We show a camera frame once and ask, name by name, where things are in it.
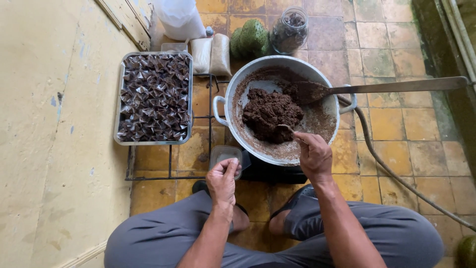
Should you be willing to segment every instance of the black sandal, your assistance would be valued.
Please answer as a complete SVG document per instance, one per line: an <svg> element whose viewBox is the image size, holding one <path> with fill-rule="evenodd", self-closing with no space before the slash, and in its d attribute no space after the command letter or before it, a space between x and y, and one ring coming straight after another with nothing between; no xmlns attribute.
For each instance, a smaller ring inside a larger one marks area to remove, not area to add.
<svg viewBox="0 0 476 268"><path fill-rule="evenodd" d="M201 190L204 190L207 193L207 195L210 196L210 191L208 190L207 182L205 180L198 180L192 186L193 194ZM241 211L243 211L246 214L246 216L248 216L248 211L246 211L246 209L242 205L235 203L235 206L241 209Z"/></svg>
<svg viewBox="0 0 476 268"><path fill-rule="evenodd" d="M296 206L296 204L298 203L298 200L301 196L309 196L309 197L317 198L316 197L316 192L314 191L314 187L311 184L304 185L298 191L296 191L293 194L293 196L291 196L289 198L288 202L286 202L286 204L284 204L284 206L282 208L275 211L269 219L271 220L272 218L276 217L276 215L278 215L280 212L282 212L284 210L293 209Z"/></svg>

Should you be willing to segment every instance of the glass jar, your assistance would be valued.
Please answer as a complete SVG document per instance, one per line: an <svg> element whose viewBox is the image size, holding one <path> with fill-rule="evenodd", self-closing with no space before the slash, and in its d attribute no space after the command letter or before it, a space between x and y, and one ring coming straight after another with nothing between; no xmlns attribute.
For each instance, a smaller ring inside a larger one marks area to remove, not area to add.
<svg viewBox="0 0 476 268"><path fill-rule="evenodd" d="M274 50L279 54L291 54L299 50L307 41L309 17L300 7L287 8L278 18L269 35Z"/></svg>

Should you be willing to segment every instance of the hand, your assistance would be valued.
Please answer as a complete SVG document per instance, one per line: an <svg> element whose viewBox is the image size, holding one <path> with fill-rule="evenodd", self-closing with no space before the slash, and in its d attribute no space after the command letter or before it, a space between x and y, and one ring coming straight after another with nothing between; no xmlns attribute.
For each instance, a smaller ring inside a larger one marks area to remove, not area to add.
<svg viewBox="0 0 476 268"><path fill-rule="evenodd" d="M301 169L312 183L332 180L332 149L316 134L294 132L301 146Z"/></svg>
<svg viewBox="0 0 476 268"><path fill-rule="evenodd" d="M235 179L241 165L237 158L230 158L217 163L207 173L207 185L213 205L235 205Z"/></svg>

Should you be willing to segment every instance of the plastic bag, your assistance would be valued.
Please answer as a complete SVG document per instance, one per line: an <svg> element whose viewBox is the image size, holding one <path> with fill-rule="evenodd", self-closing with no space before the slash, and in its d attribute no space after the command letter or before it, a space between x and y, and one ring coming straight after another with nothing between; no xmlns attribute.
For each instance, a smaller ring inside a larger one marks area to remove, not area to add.
<svg viewBox="0 0 476 268"><path fill-rule="evenodd" d="M230 38L221 33L217 33L213 37L210 57L210 73L216 76L231 76Z"/></svg>
<svg viewBox="0 0 476 268"><path fill-rule="evenodd" d="M153 0L153 3L167 37L180 41L206 37L194 0Z"/></svg>
<svg viewBox="0 0 476 268"><path fill-rule="evenodd" d="M213 38L194 39L192 45L193 74L210 72L210 54Z"/></svg>

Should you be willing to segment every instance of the pot handle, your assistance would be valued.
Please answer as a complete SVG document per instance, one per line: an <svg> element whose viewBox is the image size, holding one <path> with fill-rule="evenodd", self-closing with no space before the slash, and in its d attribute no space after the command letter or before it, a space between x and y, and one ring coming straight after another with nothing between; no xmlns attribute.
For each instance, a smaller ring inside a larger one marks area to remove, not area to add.
<svg viewBox="0 0 476 268"><path fill-rule="evenodd" d="M339 110L339 114L350 112L350 111L354 110L357 107L357 96L356 96L355 93L350 94L350 100L351 100L352 103L347 107L341 108Z"/></svg>
<svg viewBox="0 0 476 268"><path fill-rule="evenodd" d="M215 116L215 119L218 121L218 123L229 127L228 121L226 121L225 119L221 119L220 115L218 114L218 102L221 102L223 104L226 103L225 98L223 98L222 96L216 96L215 98L213 98L213 115Z"/></svg>

